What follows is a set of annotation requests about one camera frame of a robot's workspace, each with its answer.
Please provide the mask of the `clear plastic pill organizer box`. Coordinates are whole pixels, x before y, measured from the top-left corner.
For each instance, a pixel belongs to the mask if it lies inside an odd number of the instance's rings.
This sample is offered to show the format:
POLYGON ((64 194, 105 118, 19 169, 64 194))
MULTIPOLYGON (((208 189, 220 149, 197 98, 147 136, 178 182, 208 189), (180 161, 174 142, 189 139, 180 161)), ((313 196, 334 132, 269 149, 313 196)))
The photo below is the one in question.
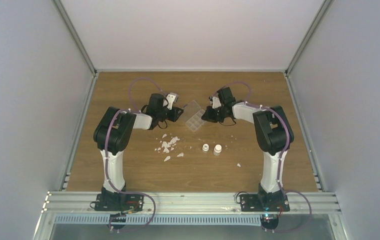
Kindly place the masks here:
POLYGON ((180 116, 180 119, 189 130, 195 133, 205 124, 205 121, 202 119, 204 113, 205 110, 201 108, 199 103, 192 100, 183 107, 183 114, 180 116))

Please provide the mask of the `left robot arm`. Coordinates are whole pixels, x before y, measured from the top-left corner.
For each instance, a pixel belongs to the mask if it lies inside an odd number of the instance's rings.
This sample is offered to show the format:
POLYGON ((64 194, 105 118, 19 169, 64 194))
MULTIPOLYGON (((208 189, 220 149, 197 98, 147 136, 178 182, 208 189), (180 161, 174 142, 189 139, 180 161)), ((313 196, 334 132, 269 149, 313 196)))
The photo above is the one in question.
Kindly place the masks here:
POLYGON ((176 122, 184 110, 174 104, 176 93, 153 93, 140 110, 109 107, 97 125, 93 140, 103 158, 104 183, 102 192, 124 195, 126 182, 123 156, 133 130, 153 130, 159 123, 176 122))

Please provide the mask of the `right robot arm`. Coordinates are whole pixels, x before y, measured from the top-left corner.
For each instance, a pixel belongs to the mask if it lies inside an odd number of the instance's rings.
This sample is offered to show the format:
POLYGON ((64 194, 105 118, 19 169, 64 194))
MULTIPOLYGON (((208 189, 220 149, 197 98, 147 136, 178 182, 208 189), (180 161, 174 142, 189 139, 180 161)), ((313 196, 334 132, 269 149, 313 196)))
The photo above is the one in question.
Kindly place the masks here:
POLYGON ((283 192, 284 160, 294 141, 294 133, 281 106, 263 106, 236 100, 229 87, 219 89, 209 97, 202 119, 223 123, 226 118, 243 120, 254 125, 257 143, 263 151, 263 174, 259 193, 271 195, 283 192))

